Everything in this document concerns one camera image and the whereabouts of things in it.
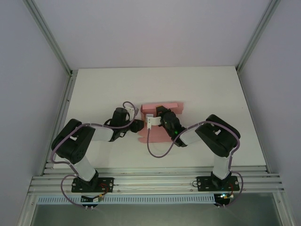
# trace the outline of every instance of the pink foam block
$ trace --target pink foam block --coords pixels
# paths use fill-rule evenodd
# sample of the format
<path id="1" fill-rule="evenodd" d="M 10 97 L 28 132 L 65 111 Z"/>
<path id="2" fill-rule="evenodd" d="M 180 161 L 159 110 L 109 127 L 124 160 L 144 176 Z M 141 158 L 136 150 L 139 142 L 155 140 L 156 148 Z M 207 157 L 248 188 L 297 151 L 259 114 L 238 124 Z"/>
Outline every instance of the pink foam block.
<path id="1" fill-rule="evenodd" d="M 173 102 L 173 103 L 157 103 L 157 104 L 146 104 L 142 105 L 140 108 L 141 112 L 141 119 L 145 120 L 146 114 L 153 114 L 156 116 L 156 107 L 157 106 L 164 106 L 166 108 L 171 109 L 175 114 L 182 114 L 184 109 L 183 102 Z M 138 132 L 141 138 L 138 140 L 142 143 L 147 142 L 147 126 L 144 125 L 144 128 Z M 163 127 L 159 126 L 152 126 L 150 130 L 150 143 L 160 143 L 160 142 L 171 142 L 169 135 L 166 133 Z"/>

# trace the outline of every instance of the white table surface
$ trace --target white table surface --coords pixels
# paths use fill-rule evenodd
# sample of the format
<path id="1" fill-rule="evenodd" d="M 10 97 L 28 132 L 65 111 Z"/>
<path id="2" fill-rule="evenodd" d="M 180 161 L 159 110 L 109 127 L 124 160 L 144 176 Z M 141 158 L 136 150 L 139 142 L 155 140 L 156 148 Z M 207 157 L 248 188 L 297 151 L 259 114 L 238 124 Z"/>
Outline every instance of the white table surface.
<path id="1" fill-rule="evenodd" d="M 182 101 L 184 111 L 178 117 L 185 127 L 216 114 L 241 134 L 241 148 L 232 165 L 265 165 L 233 66 L 80 69 L 65 123 L 72 118 L 83 123 L 104 123 L 127 100 L 139 108 L 146 103 Z M 92 141 L 86 156 L 96 168 L 213 166 L 214 154 L 202 141 L 185 148 L 174 146 L 166 157 L 157 159 L 149 155 L 146 144 L 140 143 L 138 137 L 128 132 L 115 142 Z M 162 155 L 170 144 L 155 143 L 150 148 L 154 154 Z"/>

